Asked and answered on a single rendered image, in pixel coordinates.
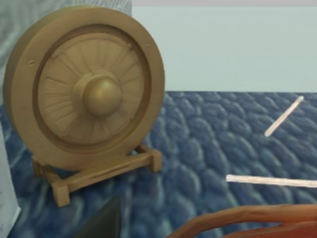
wooden gong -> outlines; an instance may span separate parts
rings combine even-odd
[[[163,63],[147,30],[95,6],[67,7],[31,26],[3,86],[10,121],[59,206],[81,187],[145,165],[161,169],[160,152],[141,143],[163,94]],[[79,172],[61,179],[52,167]]]

gray textured wall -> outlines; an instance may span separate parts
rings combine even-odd
[[[131,15],[131,0],[0,0],[0,104],[7,59],[21,34],[44,15],[72,5],[98,5]]]

blue textured floor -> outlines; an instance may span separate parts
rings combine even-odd
[[[317,95],[270,138],[270,124],[296,94],[166,93],[146,143],[164,154],[163,171],[139,169],[74,192],[58,209],[33,176],[30,153],[1,108],[8,157],[22,213],[10,238],[68,238],[114,194],[122,202],[122,238],[164,238],[190,218],[249,204],[315,203],[317,189],[226,183],[226,174],[317,179]],[[206,232],[218,238],[259,224]]]

dark green object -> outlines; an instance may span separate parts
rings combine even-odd
[[[74,238],[119,238],[121,229],[120,198],[115,196],[77,232]]]

round knob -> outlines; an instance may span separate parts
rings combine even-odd
[[[122,92],[120,86],[110,77],[92,80],[85,87],[83,103],[93,116],[111,115],[120,105]]]

